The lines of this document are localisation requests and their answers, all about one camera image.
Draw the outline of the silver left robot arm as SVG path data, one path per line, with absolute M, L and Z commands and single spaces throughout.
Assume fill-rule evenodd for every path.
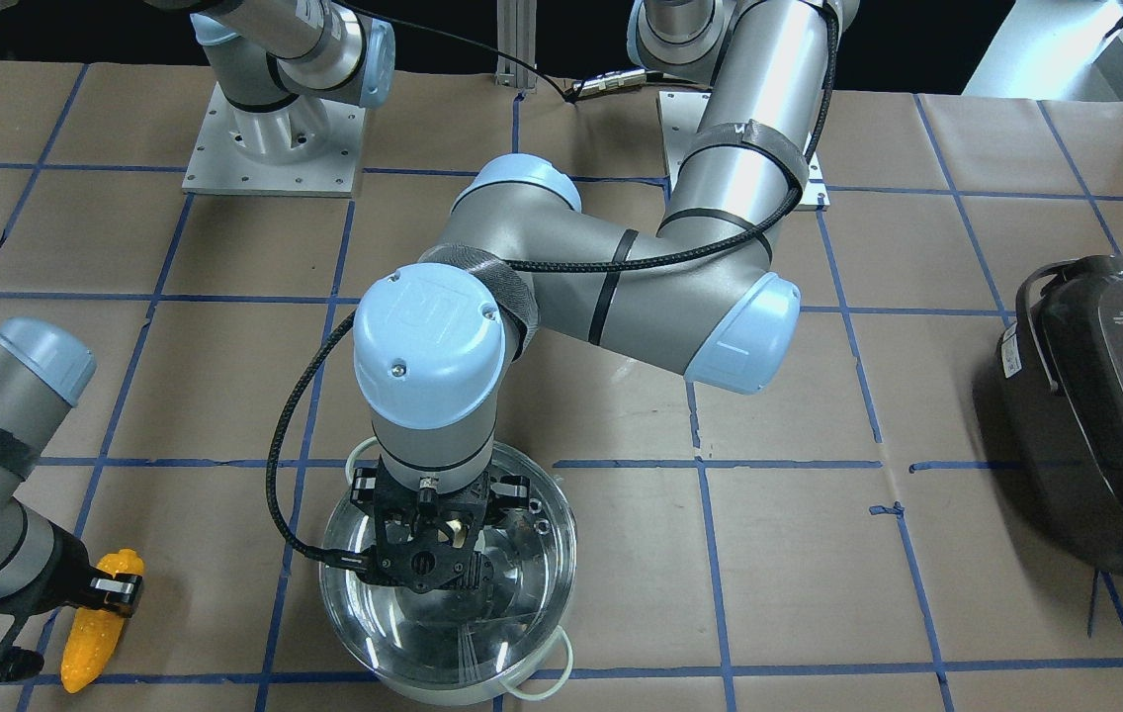
M 775 238 L 810 184 L 838 51 L 855 1 L 639 1 L 628 55 L 707 90 L 661 222 L 587 214 L 547 159 L 508 153 L 455 199 L 438 243 L 367 290 L 340 325 L 373 414 L 384 472 L 416 492 L 420 542 L 378 542 L 372 582 L 421 593 L 480 583 L 477 555 L 432 553 L 447 499 L 473 526 L 489 494 L 495 401 L 539 329 L 596 344 L 690 382 L 763 391 L 795 334 L 800 289 L 770 270 Z

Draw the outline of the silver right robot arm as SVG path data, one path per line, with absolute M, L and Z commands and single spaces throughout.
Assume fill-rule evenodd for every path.
M 0 1 L 0 13 L 7 8 Z M 394 31 L 387 19 L 345 1 L 159 1 L 202 27 L 217 22 L 261 54 L 265 86 L 280 98 L 372 107 L 389 93 Z M 93 567 L 86 547 L 24 505 L 15 492 L 95 374 L 95 356 L 73 334 L 33 318 L 0 325 L 0 683 L 42 672 L 42 654 L 15 643 L 30 617 L 61 605 L 131 617 L 141 576 Z

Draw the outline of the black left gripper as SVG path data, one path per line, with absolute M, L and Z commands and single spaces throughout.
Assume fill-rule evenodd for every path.
M 369 515 L 375 536 L 359 553 L 355 576 L 416 593 L 477 590 L 494 572 L 489 556 L 475 548 L 481 531 L 527 509 L 530 498 L 529 478 L 495 465 L 453 492 L 407 489 L 384 463 L 355 469 L 351 501 Z

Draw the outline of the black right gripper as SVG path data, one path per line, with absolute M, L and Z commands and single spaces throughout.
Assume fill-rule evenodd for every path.
M 81 602 L 86 585 L 86 608 L 133 618 L 141 599 L 144 578 L 137 574 L 92 578 L 91 570 L 86 546 L 72 533 L 54 528 L 51 559 L 43 570 L 27 586 L 0 597 L 0 683 L 27 681 L 42 672 L 42 654 L 19 648 L 15 645 L 16 637 L 30 617 Z

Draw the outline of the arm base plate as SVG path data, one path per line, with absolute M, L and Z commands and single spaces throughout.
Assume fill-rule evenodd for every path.
M 699 131 L 701 119 L 710 104 L 711 93 L 687 93 L 683 90 L 661 90 L 657 95 L 661 127 L 661 152 L 668 171 L 668 195 L 673 197 L 679 182 L 679 168 L 691 148 L 693 135 Z M 800 199 L 796 211 L 827 209 L 831 204 L 818 154 L 809 159 L 806 193 Z
M 351 198 L 367 116 L 313 95 L 271 113 L 245 112 L 214 86 L 182 188 L 216 197 Z

